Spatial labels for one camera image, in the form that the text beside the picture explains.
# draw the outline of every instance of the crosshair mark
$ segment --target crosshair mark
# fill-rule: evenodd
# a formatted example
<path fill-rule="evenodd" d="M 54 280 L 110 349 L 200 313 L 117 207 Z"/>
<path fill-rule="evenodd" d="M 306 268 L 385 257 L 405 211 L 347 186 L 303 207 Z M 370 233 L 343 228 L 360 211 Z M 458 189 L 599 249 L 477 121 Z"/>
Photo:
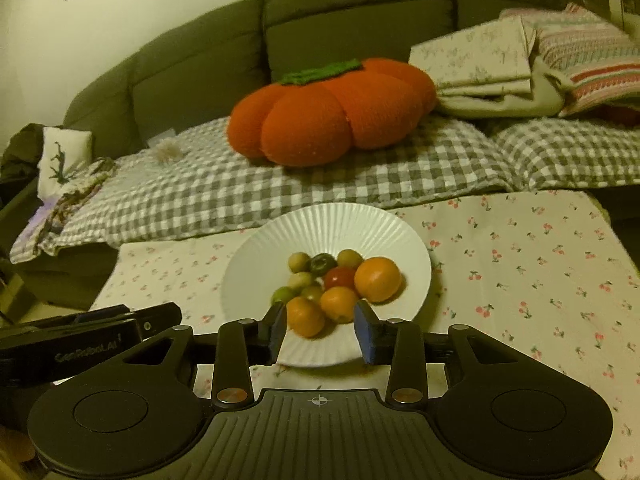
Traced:
<path fill-rule="evenodd" d="M 324 406 L 329 402 L 329 399 L 323 397 L 322 395 L 315 396 L 313 399 L 309 399 L 309 402 L 314 403 L 316 406 Z"/>

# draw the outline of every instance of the orange pumpkin cushion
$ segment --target orange pumpkin cushion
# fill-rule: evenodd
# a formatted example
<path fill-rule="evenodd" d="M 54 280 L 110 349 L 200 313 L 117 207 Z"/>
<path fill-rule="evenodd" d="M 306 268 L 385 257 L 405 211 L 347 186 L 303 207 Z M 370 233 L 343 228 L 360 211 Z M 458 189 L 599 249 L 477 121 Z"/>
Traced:
<path fill-rule="evenodd" d="M 435 85 L 421 70 L 391 59 L 353 61 L 285 76 L 248 95 L 231 112 L 227 136 L 248 158 L 318 166 L 351 146 L 399 142 L 435 104 Z"/>

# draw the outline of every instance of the folded blanket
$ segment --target folded blanket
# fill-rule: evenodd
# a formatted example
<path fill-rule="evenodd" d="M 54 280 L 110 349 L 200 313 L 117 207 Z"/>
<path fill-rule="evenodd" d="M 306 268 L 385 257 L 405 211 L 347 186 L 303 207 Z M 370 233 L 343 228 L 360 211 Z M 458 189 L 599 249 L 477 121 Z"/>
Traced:
<path fill-rule="evenodd" d="M 564 106 L 564 94 L 574 87 L 559 70 L 542 57 L 534 58 L 531 92 L 507 94 L 495 99 L 472 96 L 440 96 L 438 111 L 461 119 L 488 117 L 551 117 Z"/>
<path fill-rule="evenodd" d="M 534 29 L 514 16 L 415 45 L 409 64 L 429 74 L 441 94 L 528 92 L 534 40 Z"/>
<path fill-rule="evenodd" d="M 76 174 L 54 196 L 38 208 L 11 248 L 13 264 L 26 262 L 42 252 L 40 243 L 59 236 L 69 219 L 102 188 L 102 184 L 116 173 L 116 163 L 99 158 Z"/>

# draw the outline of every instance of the green sofa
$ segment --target green sofa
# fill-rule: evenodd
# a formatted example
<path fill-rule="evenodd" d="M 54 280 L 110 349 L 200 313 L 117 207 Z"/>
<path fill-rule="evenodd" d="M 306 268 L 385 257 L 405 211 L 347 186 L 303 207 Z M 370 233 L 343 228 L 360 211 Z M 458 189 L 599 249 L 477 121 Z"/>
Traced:
<path fill-rule="evenodd" d="M 63 125 L 94 133 L 94 156 L 134 153 L 150 137 L 226 116 L 284 73 L 372 56 L 408 60 L 412 45 L 498 17 L 506 7 L 571 0 L 243 0 L 170 30 L 70 104 Z M 7 255 L 38 206 L 36 181 L 0 210 Z M 105 244 L 15 266 L 41 301 L 87 309 L 116 264 Z"/>

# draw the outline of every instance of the cherry print tablecloth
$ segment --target cherry print tablecloth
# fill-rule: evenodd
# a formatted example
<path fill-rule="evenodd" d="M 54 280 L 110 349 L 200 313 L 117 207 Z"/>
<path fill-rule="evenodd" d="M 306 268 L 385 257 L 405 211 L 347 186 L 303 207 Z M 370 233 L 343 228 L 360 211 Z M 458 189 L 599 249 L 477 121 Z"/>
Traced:
<path fill-rule="evenodd" d="M 607 221 L 582 192 L 471 196 L 394 213 L 430 250 L 432 285 L 418 314 L 424 330 L 475 326 L 596 390 L 614 431 L 598 466 L 607 480 L 640 475 L 640 278 Z M 253 230 L 179 242 L 126 244 L 93 308 L 175 301 L 195 333 L 223 319 L 226 264 Z M 212 367 L 196 393 L 208 396 Z M 430 396 L 446 390 L 428 366 Z M 253 367 L 256 393 L 275 388 L 378 388 L 388 367 L 354 362 L 322 369 Z"/>

